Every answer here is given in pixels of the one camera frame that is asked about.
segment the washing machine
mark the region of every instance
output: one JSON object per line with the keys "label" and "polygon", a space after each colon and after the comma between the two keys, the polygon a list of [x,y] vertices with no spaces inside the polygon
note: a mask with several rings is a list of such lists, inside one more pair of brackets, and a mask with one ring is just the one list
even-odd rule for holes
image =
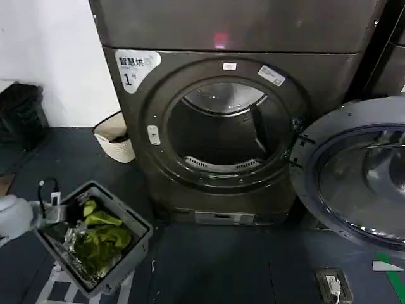
{"label": "washing machine", "polygon": [[90,0],[159,216],[283,222],[292,145],[340,106],[385,3]]}
{"label": "washing machine", "polygon": [[387,3],[348,99],[405,94],[405,1]]}

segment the cable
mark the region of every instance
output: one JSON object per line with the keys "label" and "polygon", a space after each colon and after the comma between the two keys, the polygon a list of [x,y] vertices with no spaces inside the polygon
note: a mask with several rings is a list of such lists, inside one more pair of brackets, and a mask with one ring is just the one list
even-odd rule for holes
{"label": "cable", "polygon": [[39,200],[40,208],[42,210],[43,217],[45,217],[45,204],[44,204],[44,200],[42,199],[42,188],[44,187],[45,183],[49,182],[49,181],[53,181],[53,183],[54,183],[53,192],[59,192],[58,181],[54,177],[48,177],[39,182],[37,195],[38,195],[38,200]]}

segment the crumpled foil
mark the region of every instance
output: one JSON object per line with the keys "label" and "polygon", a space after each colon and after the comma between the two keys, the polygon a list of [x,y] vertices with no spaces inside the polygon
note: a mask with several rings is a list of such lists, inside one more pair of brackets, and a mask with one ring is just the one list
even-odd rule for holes
{"label": "crumpled foil", "polygon": [[69,252],[69,260],[75,265],[76,269],[80,272],[83,279],[88,281],[90,285],[95,285],[100,279],[105,277],[107,273],[121,260],[121,255],[118,255],[111,259],[110,263],[102,269],[102,271],[97,273],[97,276],[89,275],[83,263],[75,254],[75,243],[79,236],[84,236],[89,231],[87,224],[85,222],[79,221],[76,227],[69,228],[65,234],[65,242],[63,243],[64,249]]}

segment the green tape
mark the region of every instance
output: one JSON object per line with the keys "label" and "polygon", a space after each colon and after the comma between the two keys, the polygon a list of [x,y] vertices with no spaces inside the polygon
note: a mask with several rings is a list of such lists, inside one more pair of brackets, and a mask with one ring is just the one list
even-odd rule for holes
{"label": "green tape", "polygon": [[[377,257],[382,262],[391,264],[390,258],[385,253],[379,252],[377,253]],[[391,285],[399,298],[399,301],[401,301],[402,304],[405,304],[405,286],[402,284],[398,273],[395,271],[386,271],[385,273],[387,274],[387,277],[390,280]]]}

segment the white wall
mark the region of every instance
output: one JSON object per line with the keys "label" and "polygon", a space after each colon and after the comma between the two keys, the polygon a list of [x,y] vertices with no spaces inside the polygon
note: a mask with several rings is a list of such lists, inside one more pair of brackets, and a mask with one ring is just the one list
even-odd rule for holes
{"label": "white wall", "polygon": [[0,0],[0,79],[42,84],[52,126],[120,109],[87,0]]}

